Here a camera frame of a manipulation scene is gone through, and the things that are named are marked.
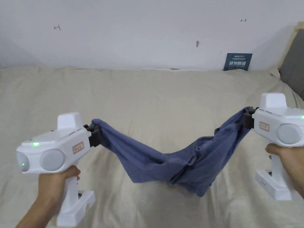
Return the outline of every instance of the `beige bedsheet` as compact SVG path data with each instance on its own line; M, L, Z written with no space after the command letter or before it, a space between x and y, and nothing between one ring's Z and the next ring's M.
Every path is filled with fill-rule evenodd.
M263 92L304 102L278 72L109 71L29 66L0 71L0 227L14 227L37 194L37 175L21 174L19 144L56 128L57 116L79 111L100 118L163 153L212 135ZM96 203L79 227L304 227L303 202L277 202L254 180L270 167L267 141L250 132L204 197L162 182L133 184L118 158L99 146L80 160L80 189Z

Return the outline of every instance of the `human hand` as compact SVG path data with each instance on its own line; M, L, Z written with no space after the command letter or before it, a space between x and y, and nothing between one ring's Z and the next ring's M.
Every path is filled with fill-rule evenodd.
M304 198L304 147L280 147L271 143L265 150L280 157L295 190Z
M74 165L62 173L40 174L36 201L41 205L50 206L55 213L62 203L61 198L64 192L65 180L76 176L77 180L79 180L79 174L80 170Z

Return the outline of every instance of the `small sign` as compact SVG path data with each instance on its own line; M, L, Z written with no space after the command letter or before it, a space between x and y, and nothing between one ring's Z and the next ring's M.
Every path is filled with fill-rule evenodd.
M77 145L73 146L73 154L78 153L84 148L83 142L78 143Z
M248 53L228 53L224 66L224 71L242 69L247 71L252 54Z

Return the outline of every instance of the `gripper handle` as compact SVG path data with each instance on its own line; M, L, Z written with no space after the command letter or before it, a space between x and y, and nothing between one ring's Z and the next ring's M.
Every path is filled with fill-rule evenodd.
M78 202L78 184L77 177L71 177L66 179L64 193L63 193L63 203L60 208L61 213L65 213L73 209L75 204Z
M272 178L280 185L293 189L290 178L284 169L281 159L278 155L271 155Z

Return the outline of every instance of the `wall mark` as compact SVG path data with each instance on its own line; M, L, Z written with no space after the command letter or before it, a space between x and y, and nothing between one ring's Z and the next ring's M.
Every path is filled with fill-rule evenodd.
M54 29L56 29L56 30L57 30L58 28L59 28L59 29L60 29L60 31L61 31L61 28L60 28L59 24L58 24L58 27L56 27L56 25L54 26Z

